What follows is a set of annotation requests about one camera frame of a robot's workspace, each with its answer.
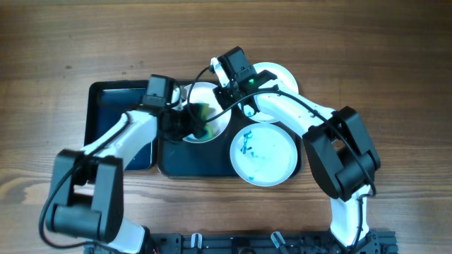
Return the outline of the green yellow sponge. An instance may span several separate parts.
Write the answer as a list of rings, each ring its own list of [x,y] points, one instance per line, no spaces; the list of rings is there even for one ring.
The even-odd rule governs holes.
[[[191,110],[191,118],[194,121],[194,137],[200,141],[207,141],[213,138],[215,131],[213,127],[207,123],[209,114],[213,112],[207,103],[193,103],[189,105]]]

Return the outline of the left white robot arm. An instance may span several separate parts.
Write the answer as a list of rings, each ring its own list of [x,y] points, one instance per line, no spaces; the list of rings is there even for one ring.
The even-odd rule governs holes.
[[[84,247],[88,253],[158,253],[149,228],[124,216],[124,169],[156,137],[178,141],[195,131],[184,118],[189,109],[181,98],[177,80],[153,74],[140,102],[105,134],[56,156],[38,222],[46,245]]]

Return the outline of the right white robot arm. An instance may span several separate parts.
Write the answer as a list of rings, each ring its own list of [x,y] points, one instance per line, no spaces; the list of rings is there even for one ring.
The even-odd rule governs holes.
[[[291,75],[256,70],[242,48],[213,57],[214,90],[223,110],[238,106],[257,122],[279,121],[302,138],[314,180],[331,198],[330,230],[350,253],[368,234],[367,199],[376,195],[381,160],[360,115],[351,107],[323,107],[292,90]]]

